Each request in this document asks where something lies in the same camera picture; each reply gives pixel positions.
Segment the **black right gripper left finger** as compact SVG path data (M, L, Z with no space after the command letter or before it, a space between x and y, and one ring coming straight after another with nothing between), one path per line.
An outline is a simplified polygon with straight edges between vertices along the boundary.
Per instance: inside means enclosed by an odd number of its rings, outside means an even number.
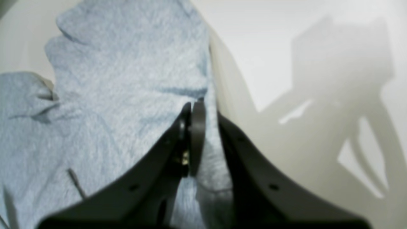
M195 176L205 138L204 102L177 119L127 173L79 204L43 219L39 229L169 229L179 183Z

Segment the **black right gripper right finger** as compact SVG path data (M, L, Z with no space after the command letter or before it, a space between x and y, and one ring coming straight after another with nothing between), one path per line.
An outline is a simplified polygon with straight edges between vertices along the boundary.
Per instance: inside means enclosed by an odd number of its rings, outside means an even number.
M248 136L217 114L233 183L233 229L370 229L343 208L317 197L276 168Z

